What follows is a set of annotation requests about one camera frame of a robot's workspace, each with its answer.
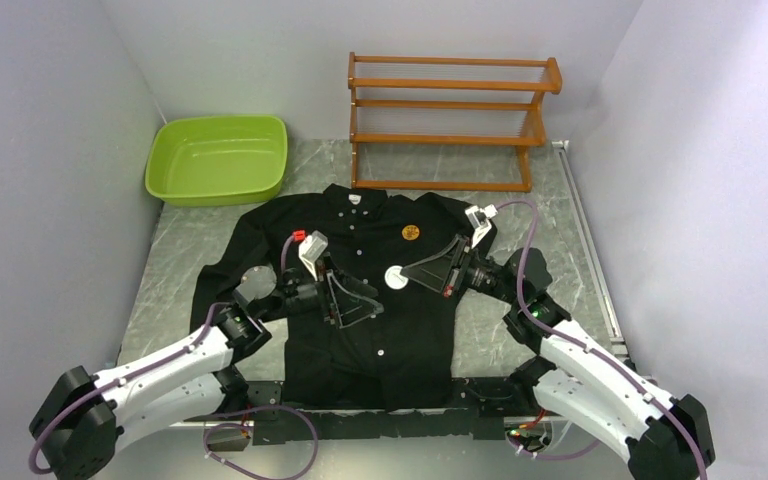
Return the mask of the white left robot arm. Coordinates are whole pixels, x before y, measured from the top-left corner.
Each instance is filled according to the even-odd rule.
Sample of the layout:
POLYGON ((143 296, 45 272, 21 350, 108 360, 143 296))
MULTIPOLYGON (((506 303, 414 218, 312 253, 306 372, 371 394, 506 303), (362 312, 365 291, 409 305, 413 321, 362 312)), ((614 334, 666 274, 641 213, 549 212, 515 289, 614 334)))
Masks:
POLYGON ((89 479, 117 452, 178 421, 232 420, 249 399, 237 365, 271 340, 266 323, 308 315, 348 328, 384 310, 374 287, 329 263, 283 274, 255 266, 231 295, 212 304, 193 333, 152 354, 97 373, 64 372, 30 422, 29 469, 89 479))

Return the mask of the black button shirt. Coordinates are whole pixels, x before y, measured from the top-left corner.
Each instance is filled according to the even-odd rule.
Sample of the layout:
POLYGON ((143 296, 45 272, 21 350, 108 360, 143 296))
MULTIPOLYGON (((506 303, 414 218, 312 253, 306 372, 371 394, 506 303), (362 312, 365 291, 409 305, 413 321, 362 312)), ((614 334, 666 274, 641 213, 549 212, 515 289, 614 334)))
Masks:
POLYGON ((308 315, 287 321, 284 395, 310 406, 347 401, 388 411, 440 406, 449 396, 456 312, 463 291, 443 297, 423 286, 390 289, 384 274, 438 253, 456 235, 470 236, 467 203, 436 193, 415 199, 383 190, 330 185, 320 193, 281 196, 242 215, 221 258, 199 273, 191 321, 229 299, 248 269, 296 268, 282 250, 298 230, 328 239, 336 265, 378 292, 384 312, 347 329, 327 327, 308 315), (402 238, 417 225, 415 241, 402 238))

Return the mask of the white round brooch back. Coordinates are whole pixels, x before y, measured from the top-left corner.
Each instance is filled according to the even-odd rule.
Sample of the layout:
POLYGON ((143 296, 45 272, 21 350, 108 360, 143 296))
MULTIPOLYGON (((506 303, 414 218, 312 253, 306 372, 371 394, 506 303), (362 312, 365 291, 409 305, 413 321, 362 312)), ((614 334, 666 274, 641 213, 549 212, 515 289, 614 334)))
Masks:
POLYGON ((402 274, 402 269, 402 266, 392 265, 385 271, 384 280, 390 289, 401 290, 408 285, 409 279, 402 274))

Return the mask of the orange wooden shoe rack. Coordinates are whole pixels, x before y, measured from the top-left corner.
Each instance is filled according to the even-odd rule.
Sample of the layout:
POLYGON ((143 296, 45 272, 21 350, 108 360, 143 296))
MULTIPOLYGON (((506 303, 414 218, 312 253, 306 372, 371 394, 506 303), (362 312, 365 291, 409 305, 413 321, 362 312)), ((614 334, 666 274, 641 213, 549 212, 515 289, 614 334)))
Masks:
POLYGON ((348 139, 355 188, 528 193, 529 152, 548 141, 543 104, 564 85, 559 62, 428 56, 348 56, 348 139), (364 145, 446 145, 509 148, 519 178, 489 180, 366 180, 364 145))

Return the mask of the green plastic basin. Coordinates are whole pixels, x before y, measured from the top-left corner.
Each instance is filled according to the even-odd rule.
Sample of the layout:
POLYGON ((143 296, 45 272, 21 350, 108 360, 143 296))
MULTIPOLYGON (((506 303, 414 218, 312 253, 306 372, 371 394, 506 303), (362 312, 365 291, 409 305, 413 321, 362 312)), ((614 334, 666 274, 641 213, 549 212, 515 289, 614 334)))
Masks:
POLYGON ((157 132, 144 185, 174 206, 260 203, 280 192, 287 158, 287 128, 276 116, 183 118, 157 132))

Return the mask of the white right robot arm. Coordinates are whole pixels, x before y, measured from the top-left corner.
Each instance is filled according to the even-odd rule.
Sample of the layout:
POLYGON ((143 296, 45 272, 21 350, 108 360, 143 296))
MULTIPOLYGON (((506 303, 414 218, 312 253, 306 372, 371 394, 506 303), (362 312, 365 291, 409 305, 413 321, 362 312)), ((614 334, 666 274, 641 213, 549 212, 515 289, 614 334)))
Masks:
POLYGON ((635 479, 703 479, 716 458, 708 414, 645 379, 593 340, 549 294, 536 248, 505 264, 456 236, 442 251, 385 273, 393 289, 423 286, 443 297, 470 289, 509 306, 508 333, 534 355, 509 377, 515 410, 558 414, 614 452, 635 479))

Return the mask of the aluminium table edge rail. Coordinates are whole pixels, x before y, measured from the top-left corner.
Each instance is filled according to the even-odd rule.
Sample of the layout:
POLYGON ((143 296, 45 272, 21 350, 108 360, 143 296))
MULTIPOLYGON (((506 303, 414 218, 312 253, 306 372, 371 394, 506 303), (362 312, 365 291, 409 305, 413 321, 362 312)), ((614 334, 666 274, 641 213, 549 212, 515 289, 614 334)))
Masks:
POLYGON ((583 253, 586 263, 584 278, 593 287, 593 293, 597 298, 601 318, 600 330, 604 331, 604 335, 609 340, 607 349, 630 369, 636 371, 637 367, 621 330, 586 212, 569 164, 568 146, 568 140, 550 143, 552 158, 559 170, 562 190, 569 198, 571 216, 577 236, 574 245, 579 247, 583 253))

